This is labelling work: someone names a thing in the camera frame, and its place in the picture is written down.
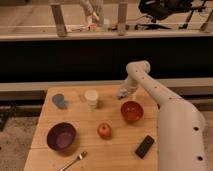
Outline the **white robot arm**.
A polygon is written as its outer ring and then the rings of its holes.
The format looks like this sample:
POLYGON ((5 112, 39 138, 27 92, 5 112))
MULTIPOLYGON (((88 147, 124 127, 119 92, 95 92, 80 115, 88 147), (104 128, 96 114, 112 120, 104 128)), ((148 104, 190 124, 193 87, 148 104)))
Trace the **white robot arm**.
POLYGON ((189 101, 148 75, 148 61, 130 62, 125 88, 141 85, 159 105, 158 171, 207 171, 203 132, 205 118, 189 101))

